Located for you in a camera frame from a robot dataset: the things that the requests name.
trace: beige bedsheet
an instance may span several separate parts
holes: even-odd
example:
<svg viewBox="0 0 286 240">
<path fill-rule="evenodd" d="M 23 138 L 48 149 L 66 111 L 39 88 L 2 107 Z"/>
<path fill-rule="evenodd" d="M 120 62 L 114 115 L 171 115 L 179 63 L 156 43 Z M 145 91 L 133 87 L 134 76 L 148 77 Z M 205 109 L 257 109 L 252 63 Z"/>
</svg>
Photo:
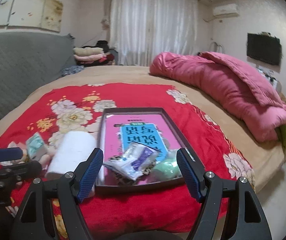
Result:
<svg viewBox="0 0 286 240">
<path fill-rule="evenodd" d="M 280 169 L 286 160 L 286 152 L 283 152 L 281 143 L 258 143 L 243 121 L 224 111 L 218 103 L 202 91 L 173 80 L 150 76 L 148 72 L 148 67 L 141 66 L 96 66 L 51 82 L 38 88 L 19 107 L 0 120 L 0 136 L 27 108 L 52 89 L 71 85 L 114 82 L 166 84 L 176 86 L 179 91 L 188 96 L 193 105 L 207 113 L 221 127 L 226 137 L 234 143 L 254 168 L 257 191 L 261 190 Z"/>
</svg>

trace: air conditioner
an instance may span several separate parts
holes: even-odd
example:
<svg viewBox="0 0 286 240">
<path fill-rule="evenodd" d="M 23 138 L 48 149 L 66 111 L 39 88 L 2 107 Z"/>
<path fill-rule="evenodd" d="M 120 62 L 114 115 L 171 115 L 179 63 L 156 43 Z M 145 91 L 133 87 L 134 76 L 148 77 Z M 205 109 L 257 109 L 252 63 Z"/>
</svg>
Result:
<svg viewBox="0 0 286 240">
<path fill-rule="evenodd" d="M 213 8 L 213 15 L 215 17 L 233 17 L 240 14 L 237 4 L 231 3 Z"/>
</svg>

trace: pink quilt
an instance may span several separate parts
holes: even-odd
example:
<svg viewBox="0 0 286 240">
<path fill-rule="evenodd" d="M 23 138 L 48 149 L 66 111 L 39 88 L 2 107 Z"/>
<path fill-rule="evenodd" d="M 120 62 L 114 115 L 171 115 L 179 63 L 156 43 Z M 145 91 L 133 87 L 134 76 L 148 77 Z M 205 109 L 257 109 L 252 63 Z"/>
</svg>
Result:
<svg viewBox="0 0 286 240">
<path fill-rule="evenodd" d="M 150 65 L 150 74 L 203 90 L 243 120 L 259 142 L 277 140 L 275 128 L 286 125 L 286 104 L 272 85 L 255 68 L 229 55 L 163 52 Z"/>
</svg>

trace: flower pattern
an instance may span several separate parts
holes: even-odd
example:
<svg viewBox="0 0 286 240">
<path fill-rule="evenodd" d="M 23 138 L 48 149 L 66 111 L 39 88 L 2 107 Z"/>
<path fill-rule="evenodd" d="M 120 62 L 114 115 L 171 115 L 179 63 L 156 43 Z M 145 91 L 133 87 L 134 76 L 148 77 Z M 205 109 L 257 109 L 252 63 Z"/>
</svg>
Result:
<svg viewBox="0 0 286 240">
<path fill-rule="evenodd" d="M 100 87 L 100 86 L 104 86 L 105 84 L 101 83 L 101 84 L 88 84 L 89 87 Z"/>
<path fill-rule="evenodd" d="M 52 200 L 52 203 L 53 203 L 53 205 L 56 206 L 56 207 L 59 207 L 59 206 L 60 206 L 60 203 L 59 203 L 59 199 L 58 199 L 58 198 L 53 199 L 53 200 Z"/>
<path fill-rule="evenodd" d="M 188 97 L 184 94 L 182 94 L 180 91 L 177 90 L 167 90 L 166 93 L 173 96 L 175 99 L 175 102 L 181 103 L 181 104 L 192 104 L 191 101 L 188 99 Z"/>
<path fill-rule="evenodd" d="M 58 149 L 60 143 L 62 142 L 62 139 L 64 137 L 64 133 L 58 131 L 52 134 L 52 136 L 49 138 L 49 147 L 53 147 L 54 149 Z"/>
<path fill-rule="evenodd" d="M 37 127 L 40 128 L 40 132 L 45 132 L 46 130 L 48 130 L 50 127 L 53 126 L 53 121 L 55 121 L 55 119 L 50 119 L 50 118 L 44 118 L 44 119 L 40 119 L 36 122 Z"/>
<path fill-rule="evenodd" d="M 254 170 L 245 159 L 237 153 L 223 154 L 223 159 L 232 179 L 243 176 L 248 179 L 252 187 L 255 186 Z"/>
<path fill-rule="evenodd" d="M 85 111 L 82 108 L 75 108 L 70 111 L 66 110 L 58 115 L 56 121 L 59 130 L 62 133 L 68 131 L 82 130 L 82 124 L 87 124 L 89 120 L 93 119 L 93 114 L 90 111 Z"/>
<path fill-rule="evenodd" d="M 93 106 L 94 112 L 103 112 L 106 108 L 115 108 L 116 104 L 113 100 L 97 101 Z"/>
<path fill-rule="evenodd" d="M 56 224 L 56 227 L 58 229 L 59 234 L 62 237 L 67 238 L 67 232 L 66 232 L 65 225 L 63 222 L 63 218 L 61 215 L 55 216 L 55 224 Z"/>
<path fill-rule="evenodd" d="M 102 116 L 99 116 L 96 118 L 94 123 L 91 123 L 86 126 L 86 130 L 95 138 L 97 139 L 98 133 L 99 133 L 99 128 L 100 128 L 100 123 L 101 123 Z"/>
<path fill-rule="evenodd" d="M 218 125 L 216 122 L 213 121 L 213 119 L 211 117 L 209 117 L 207 114 L 204 115 L 204 118 L 208 121 L 213 123 L 214 125 Z"/>
<path fill-rule="evenodd" d="M 83 102 L 91 102 L 91 103 L 94 103 L 94 101 L 96 100 L 100 100 L 100 97 L 98 96 L 95 96 L 95 95 L 88 95 L 87 97 L 83 98 Z"/>
<path fill-rule="evenodd" d="M 70 111 L 75 108 L 76 106 L 74 105 L 74 102 L 70 100 L 58 101 L 54 105 L 51 106 L 51 109 L 55 114 L 62 114 L 65 111 Z"/>
</svg>

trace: folded sweater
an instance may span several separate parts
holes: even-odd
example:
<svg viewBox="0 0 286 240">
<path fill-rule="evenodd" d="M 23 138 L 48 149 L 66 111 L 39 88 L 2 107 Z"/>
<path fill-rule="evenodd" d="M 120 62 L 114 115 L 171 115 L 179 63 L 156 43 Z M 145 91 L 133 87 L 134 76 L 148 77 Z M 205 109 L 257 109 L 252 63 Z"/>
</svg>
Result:
<svg viewBox="0 0 286 240">
<path fill-rule="evenodd" d="M 74 54 L 80 57 L 92 56 L 103 53 L 102 48 L 74 48 L 73 51 Z"/>
</svg>

